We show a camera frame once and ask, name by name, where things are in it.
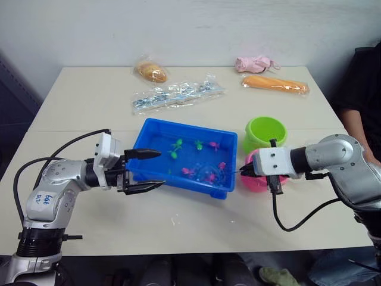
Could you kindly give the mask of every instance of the jeans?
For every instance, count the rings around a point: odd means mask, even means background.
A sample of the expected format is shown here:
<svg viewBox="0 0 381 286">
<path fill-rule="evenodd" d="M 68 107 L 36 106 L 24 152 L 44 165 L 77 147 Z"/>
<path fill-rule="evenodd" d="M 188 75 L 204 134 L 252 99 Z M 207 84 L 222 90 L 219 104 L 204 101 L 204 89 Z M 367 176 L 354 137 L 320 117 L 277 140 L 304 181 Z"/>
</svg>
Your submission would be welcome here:
<svg viewBox="0 0 381 286">
<path fill-rule="evenodd" d="M 374 247 L 329 250 L 318 258 L 308 277 L 319 286 L 346 286 L 353 282 L 367 281 L 378 273 L 357 266 L 348 259 L 377 268 L 374 254 Z"/>
</svg>

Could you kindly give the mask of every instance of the plastic bag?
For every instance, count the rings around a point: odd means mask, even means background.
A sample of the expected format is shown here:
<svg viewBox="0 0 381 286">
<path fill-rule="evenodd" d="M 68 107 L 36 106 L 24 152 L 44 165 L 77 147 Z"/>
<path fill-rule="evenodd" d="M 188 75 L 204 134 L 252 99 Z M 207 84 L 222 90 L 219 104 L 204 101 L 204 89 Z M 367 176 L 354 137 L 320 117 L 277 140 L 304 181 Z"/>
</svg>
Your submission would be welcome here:
<svg viewBox="0 0 381 286">
<path fill-rule="evenodd" d="M 310 92 L 306 83 L 264 76 L 246 76 L 242 81 L 242 85 L 245 87 L 272 89 L 301 95 L 306 95 Z"/>
<path fill-rule="evenodd" d="M 163 83 L 167 81 L 167 71 L 152 60 L 151 57 L 143 56 L 136 63 L 133 73 L 148 82 Z"/>
<path fill-rule="evenodd" d="M 189 106 L 203 100 L 217 98 L 225 89 L 216 82 L 211 74 L 204 82 L 179 82 L 160 86 L 148 91 L 135 93 L 132 102 L 134 114 L 145 114 L 147 111 L 159 111 L 164 108 Z"/>
</svg>

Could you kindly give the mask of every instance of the packaged bread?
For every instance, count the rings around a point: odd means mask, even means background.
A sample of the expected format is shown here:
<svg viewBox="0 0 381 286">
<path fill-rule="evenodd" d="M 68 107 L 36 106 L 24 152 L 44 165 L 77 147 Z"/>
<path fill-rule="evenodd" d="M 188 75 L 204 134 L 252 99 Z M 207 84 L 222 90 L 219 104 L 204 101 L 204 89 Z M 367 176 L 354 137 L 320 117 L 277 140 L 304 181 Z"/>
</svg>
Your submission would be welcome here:
<svg viewBox="0 0 381 286">
<path fill-rule="evenodd" d="M 275 79 L 265 76 L 247 76 L 242 81 L 243 86 L 251 88 L 272 89 L 275 91 L 286 91 L 295 94 L 308 94 L 310 89 L 306 83 L 294 80 Z"/>
<path fill-rule="evenodd" d="M 152 61 L 139 62 L 135 70 L 146 80 L 151 82 L 165 82 L 167 75 L 162 67 Z"/>
</svg>

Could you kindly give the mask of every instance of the pink plastic bowl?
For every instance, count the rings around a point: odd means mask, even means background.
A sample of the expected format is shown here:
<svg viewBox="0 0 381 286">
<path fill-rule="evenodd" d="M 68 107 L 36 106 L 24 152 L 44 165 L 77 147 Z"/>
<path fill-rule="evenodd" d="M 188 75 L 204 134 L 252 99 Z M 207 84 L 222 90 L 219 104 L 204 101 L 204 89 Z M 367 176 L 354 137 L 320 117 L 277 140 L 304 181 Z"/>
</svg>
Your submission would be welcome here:
<svg viewBox="0 0 381 286">
<path fill-rule="evenodd" d="M 257 152 L 258 152 L 258 149 L 248 154 L 245 160 L 245 164 L 252 162 L 252 156 Z M 287 180 L 288 180 L 287 177 L 280 176 L 281 184 L 284 184 L 285 182 L 287 182 Z M 241 181 L 252 192 L 266 192 L 267 191 L 266 177 L 253 178 L 248 176 L 241 176 Z"/>
</svg>

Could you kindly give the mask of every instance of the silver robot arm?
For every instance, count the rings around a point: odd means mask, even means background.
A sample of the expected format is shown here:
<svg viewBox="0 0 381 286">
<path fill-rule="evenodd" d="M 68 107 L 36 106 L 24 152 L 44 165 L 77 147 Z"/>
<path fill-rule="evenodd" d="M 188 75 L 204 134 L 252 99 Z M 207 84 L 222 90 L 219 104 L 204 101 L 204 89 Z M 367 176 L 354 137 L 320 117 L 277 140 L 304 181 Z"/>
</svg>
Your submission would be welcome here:
<svg viewBox="0 0 381 286">
<path fill-rule="evenodd" d="M 55 285 L 62 242 L 82 238 L 64 233 L 80 192 L 96 186 L 106 190 L 117 186 L 118 192 L 129 195 L 150 191 L 164 183 L 148 181 L 130 185 L 126 170 L 128 159 L 153 158 L 160 152 L 135 149 L 125 150 L 121 155 L 122 152 L 120 142 L 103 133 L 96 144 L 94 159 L 58 160 L 48 165 L 27 200 L 23 231 L 8 267 L 6 283 Z"/>
<path fill-rule="evenodd" d="M 337 134 L 324 138 L 318 144 L 297 149 L 261 148 L 254 154 L 252 164 L 241 168 L 241 175 L 267 177 L 267 185 L 273 193 L 275 220 L 285 231 L 297 229 L 308 218 L 288 229 L 280 223 L 275 199 L 276 195 L 283 193 L 279 175 L 300 178 L 305 174 L 306 179 L 323 179 L 328 176 L 338 199 L 353 209 L 355 220 L 367 228 L 377 250 L 377 265 L 381 269 L 381 168 L 366 162 L 363 157 L 364 151 L 355 138 Z M 312 173 L 323 169 L 329 172 Z M 316 208 L 311 216 L 323 207 L 324 204 Z"/>
<path fill-rule="evenodd" d="M 257 176 L 287 175 L 327 169 L 339 197 L 354 210 L 381 210 L 381 169 L 365 161 L 364 148 L 349 135 L 331 135 L 298 149 L 261 148 L 254 155 Z"/>
</svg>

